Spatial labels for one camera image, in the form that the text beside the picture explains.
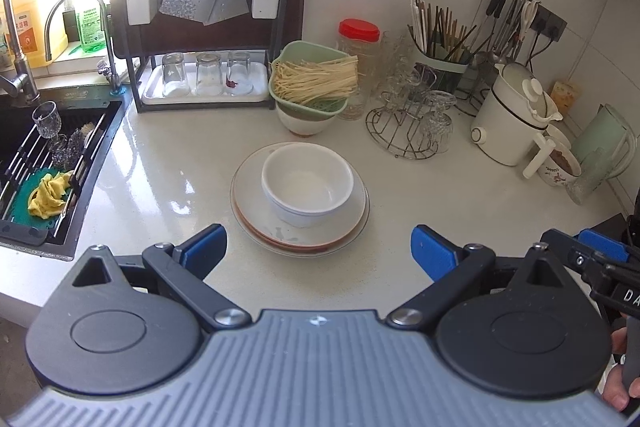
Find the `person's right hand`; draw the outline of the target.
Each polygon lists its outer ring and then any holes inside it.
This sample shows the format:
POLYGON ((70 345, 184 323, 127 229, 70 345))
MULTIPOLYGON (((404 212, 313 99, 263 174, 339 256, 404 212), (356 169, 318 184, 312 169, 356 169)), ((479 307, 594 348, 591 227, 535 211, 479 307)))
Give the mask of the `person's right hand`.
MULTIPOLYGON (((627 327, 612 332, 612 347, 614 355, 623 355, 627 349, 627 327)), ((639 380, 626 387, 623 383, 623 366, 615 365, 606 377, 606 382, 601 393, 601 398, 612 405, 615 410, 623 412, 629 405, 631 398, 639 398, 639 380)))

